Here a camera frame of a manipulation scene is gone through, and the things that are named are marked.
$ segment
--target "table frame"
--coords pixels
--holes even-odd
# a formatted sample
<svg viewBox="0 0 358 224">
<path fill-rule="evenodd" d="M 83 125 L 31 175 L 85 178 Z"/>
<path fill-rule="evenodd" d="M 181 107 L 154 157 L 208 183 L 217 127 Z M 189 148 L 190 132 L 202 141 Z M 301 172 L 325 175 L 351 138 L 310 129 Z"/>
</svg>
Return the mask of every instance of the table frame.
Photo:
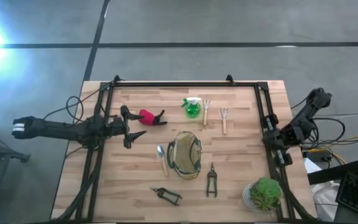
<svg viewBox="0 0 358 224">
<path fill-rule="evenodd" d="M 102 82 L 100 83 L 99 93 L 98 93 L 98 99 L 96 101 L 95 107 L 94 107 L 94 113 L 100 114 L 101 111 L 104 112 L 104 119 L 106 121 L 106 124 L 108 122 L 109 116 L 110 116 L 110 109 L 112 105 L 112 94 L 115 87 L 125 88 L 125 87 L 148 87 L 148 86 L 158 86 L 158 87 L 170 87 L 170 86 L 231 86 L 233 88 L 236 87 L 252 87 L 255 91 L 255 97 L 256 97 L 256 103 L 258 107 L 259 112 L 259 118 L 260 118 L 260 127 L 262 128 L 263 135 L 264 130 L 268 129 L 269 127 L 265 122 L 263 122 L 263 118 L 265 117 L 264 108 L 262 105 L 262 97 L 261 97 L 261 91 L 265 95 L 266 100 L 266 106 L 267 106 L 267 113 L 268 115 L 273 114 L 273 106 L 270 99 L 270 93 L 269 93 L 269 86 L 267 82 L 235 82 L 231 75 L 228 75 L 226 78 L 226 81 L 199 81 L 199 82 L 125 82 L 124 80 L 121 80 L 119 76 L 116 76 L 112 82 Z M 104 94 L 107 92 L 107 100 L 106 104 L 103 107 L 102 102 L 104 98 Z M 98 184 L 99 184 L 99 176 L 101 171 L 101 163 L 103 158 L 103 151 L 104 151 L 104 143 L 105 140 L 102 140 L 99 143 L 98 153 L 96 155 L 96 162 L 94 164 L 93 170 L 91 172 L 91 163 L 92 163 L 92 157 L 93 157 L 93 150 L 88 150 L 86 154 L 86 160 L 85 160 L 85 166 L 83 171 L 83 177 L 81 181 L 81 188 L 78 192 L 75 199 L 72 201 L 70 206 L 65 210 L 63 215 L 60 217 L 61 219 L 64 219 L 67 221 L 74 221 L 74 222 L 92 222 L 93 216 L 94 216 L 94 207 L 96 204 L 96 197 L 98 193 Z M 269 174 L 271 178 L 277 179 L 277 176 L 274 175 L 276 173 L 276 165 L 273 161 L 273 155 L 270 149 L 268 149 L 265 146 L 266 155 L 267 155 L 267 165 L 269 169 Z M 285 167 L 279 167 L 280 171 L 280 177 L 284 181 L 285 185 L 289 189 L 288 184 L 288 178 L 287 178 L 287 172 L 285 170 Z M 87 191 L 91 188 L 91 195 L 89 200 L 89 207 L 88 207 L 88 213 L 86 215 L 86 218 L 83 218 L 83 207 L 85 202 L 85 195 Z M 288 210 L 288 216 L 289 219 L 295 219 L 295 211 L 293 208 L 293 205 L 288 197 L 285 197 L 287 210 Z M 71 216 L 75 213 L 74 220 L 69 220 Z M 280 207 L 277 210 L 277 217 L 278 220 L 287 220 L 287 218 L 283 217 L 283 210 Z"/>
</svg>

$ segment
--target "spray bottle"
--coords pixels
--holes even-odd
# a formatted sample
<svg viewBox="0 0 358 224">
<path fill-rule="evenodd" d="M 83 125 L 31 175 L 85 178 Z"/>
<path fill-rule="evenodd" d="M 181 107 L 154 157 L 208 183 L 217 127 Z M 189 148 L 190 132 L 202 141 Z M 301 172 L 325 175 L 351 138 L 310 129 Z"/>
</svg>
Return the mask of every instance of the spray bottle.
<svg viewBox="0 0 358 224">
<path fill-rule="evenodd" d="M 201 98 L 198 97 L 188 97 L 183 99 L 185 102 L 181 107 L 185 107 L 185 113 L 188 118 L 197 118 L 201 112 L 201 106 L 198 103 Z"/>
</svg>

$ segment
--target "wooden tabletop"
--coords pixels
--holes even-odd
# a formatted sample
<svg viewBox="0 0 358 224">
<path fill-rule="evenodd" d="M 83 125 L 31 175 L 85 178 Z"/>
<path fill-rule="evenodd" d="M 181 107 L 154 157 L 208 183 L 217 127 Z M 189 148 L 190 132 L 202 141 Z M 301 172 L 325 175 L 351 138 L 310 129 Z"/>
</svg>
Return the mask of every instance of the wooden tabletop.
<svg viewBox="0 0 358 224">
<path fill-rule="evenodd" d="M 281 128 L 292 119 L 285 85 L 283 81 L 267 82 L 274 113 L 279 118 L 278 126 Z M 99 85 L 100 82 L 85 82 L 81 98 L 96 91 Z M 207 126 L 203 126 L 202 114 L 196 119 L 185 116 L 181 105 L 183 99 L 190 96 L 211 100 Z M 95 95 L 84 102 L 84 118 L 93 115 L 96 99 Z M 253 88 L 114 88 L 110 114 L 119 114 L 123 104 L 134 114 L 138 114 L 141 109 L 148 109 L 154 114 L 165 110 L 161 120 L 168 121 L 168 124 L 146 126 L 131 121 L 129 126 L 132 133 L 147 131 L 132 143 L 132 149 L 124 148 L 122 136 L 106 141 L 94 222 L 255 222 L 277 219 L 275 214 L 250 212 L 242 203 L 243 188 L 260 177 L 269 176 Z M 225 136 L 222 132 L 220 107 L 229 108 Z M 157 145 L 163 144 L 167 148 L 168 142 L 174 140 L 180 131 L 191 131 L 202 142 L 202 169 L 193 180 L 183 180 L 171 169 L 169 177 L 165 177 L 157 157 Z M 77 142 L 71 142 L 67 153 L 78 147 L 80 145 Z M 289 151 L 293 159 L 293 164 L 287 167 L 290 188 L 307 211 L 316 216 L 301 152 L 298 147 Z M 78 193 L 85 157 L 86 150 L 82 149 L 66 159 L 52 218 L 62 214 Z M 206 175 L 212 162 L 218 174 L 216 198 L 206 197 L 205 193 Z M 149 187 L 165 187 L 180 194 L 183 197 L 179 200 L 180 206 L 176 207 L 158 198 Z M 85 200 L 84 216 L 88 210 L 88 199 Z"/>
</svg>

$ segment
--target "concrete floor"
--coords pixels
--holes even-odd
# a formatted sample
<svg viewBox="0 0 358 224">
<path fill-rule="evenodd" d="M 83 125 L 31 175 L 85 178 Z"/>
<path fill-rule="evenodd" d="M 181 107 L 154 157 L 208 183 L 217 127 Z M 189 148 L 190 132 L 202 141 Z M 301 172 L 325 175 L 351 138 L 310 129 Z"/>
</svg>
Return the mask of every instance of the concrete floor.
<svg viewBox="0 0 358 224">
<path fill-rule="evenodd" d="M 0 1 L 5 44 L 92 43 L 103 0 Z M 102 43 L 358 42 L 358 0 L 112 0 Z M 48 220 L 67 141 L 16 140 L 11 123 L 43 117 L 78 96 L 90 49 L 9 49 L 0 59 L 0 138 L 31 154 L 12 161 L 0 189 L 0 223 Z M 90 80 L 285 80 L 290 103 L 323 87 L 320 114 L 358 113 L 358 47 L 248 49 L 99 49 Z M 65 113 L 50 117 L 71 122 Z M 358 117 L 345 118 L 345 137 Z M 339 126 L 319 124 L 324 139 Z M 334 148 L 348 162 L 358 144 Z"/>
</svg>

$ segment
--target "black metal frame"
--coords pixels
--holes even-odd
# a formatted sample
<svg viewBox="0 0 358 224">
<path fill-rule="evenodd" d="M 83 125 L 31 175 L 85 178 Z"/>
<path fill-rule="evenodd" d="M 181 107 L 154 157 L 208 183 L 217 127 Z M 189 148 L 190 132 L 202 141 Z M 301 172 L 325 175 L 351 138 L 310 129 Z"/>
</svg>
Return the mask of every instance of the black metal frame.
<svg viewBox="0 0 358 224">
<path fill-rule="evenodd" d="M 267 110 L 268 110 L 267 113 L 273 114 L 273 106 L 272 106 L 272 102 L 270 99 L 269 86 L 268 86 L 267 82 L 235 82 L 232 79 L 231 75 L 227 76 L 227 78 L 226 78 L 227 81 L 221 81 L 221 82 L 119 82 L 119 80 L 120 79 L 118 77 L 116 77 L 113 82 L 100 84 L 100 91 L 98 93 L 98 100 L 96 102 L 96 105 L 100 105 L 100 106 L 95 106 L 94 112 L 96 114 L 99 114 L 101 112 L 101 105 L 103 102 L 103 97 L 105 95 L 105 92 L 107 91 L 107 102 L 103 109 L 104 118 L 105 118 L 106 122 L 108 122 L 108 120 L 109 120 L 109 112 L 111 109 L 112 94 L 113 94 L 114 88 L 115 87 L 120 87 L 120 88 L 135 87 L 135 86 L 144 86 L 144 87 L 150 87 L 150 86 L 160 86 L 160 87 L 170 87 L 170 86 L 186 86 L 186 87 L 188 87 L 188 86 L 222 86 L 222 87 L 224 87 L 224 86 L 226 86 L 226 87 L 228 87 L 228 86 L 231 86 L 233 88 L 235 88 L 235 87 L 252 87 L 252 88 L 254 88 L 254 91 L 255 91 L 255 97 L 256 97 L 256 102 L 257 102 L 257 107 L 258 107 L 258 112 L 259 112 L 259 118 L 260 118 L 260 125 L 262 128 L 263 135 L 264 135 L 264 131 L 268 127 L 263 122 L 263 118 L 265 117 L 265 112 L 264 112 L 264 108 L 262 105 L 261 91 L 265 95 L 265 100 L 267 103 Z M 85 167 L 84 167 L 84 171 L 83 171 L 83 178 L 81 181 L 81 189 L 80 189 L 80 192 L 78 193 L 78 195 L 76 196 L 76 198 L 74 199 L 73 203 L 70 205 L 70 207 L 72 209 L 76 210 L 75 221 L 77 221 L 77 222 L 92 222 L 93 221 L 94 207 L 95 207 L 96 196 L 97 196 L 97 191 L 98 191 L 98 183 L 99 183 L 99 176 L 100 176 L 100 171 L 101 171 L 103 151 L 104 151 L 104 140 L 102 140 L 100 142 L 100 147 L 97 150 L 98 154 L 96 156 L 96 162 L 95 162 L 92 172 L 91 172 L 91 161 L 92 161 L 94 151 L 89 150 L 86 155 Z M 276 170 L 275 170 L 276 166 L 273 161 L 272 152 L 269 149 L 267 149 L 266 147 L 265 147 L 265 151 L 266 151 L 266 156 L 267 156 L 267 165 L 268 165 L 268 169 L 269 169 L 269 174 L 270 174 L 271 178 L 275 178 L 276 176 L 274 175 L 274 172 L 276 172 Z M 286 173 L 285 168 L 280 167 L 279 169 L 280 169 L 280 176 L 281 176 L 282 180 L 289 188 L 287 173 Z M 84 198 L 85 198 L 87 191 L 91 187 L 91 185 L 92 185 L 92 189 L 91 189 L 91 197 L 89 200 L 88 214 L 87 214 L 86 218 L 82 218 Z M 291 201 L 289 200 L 288 197 L 285 197 L 285 200 L 287 203 L 289 218 L 295 219 L 295 212 L 294 212 L 294 208 L 291 204 Z M 282 211 L 281 207 L 277 210 L 277 217 L 278 217 L 279 221 L 283 220 L 283 218 L 284 218 L 283 211 Z"/>
</svg>

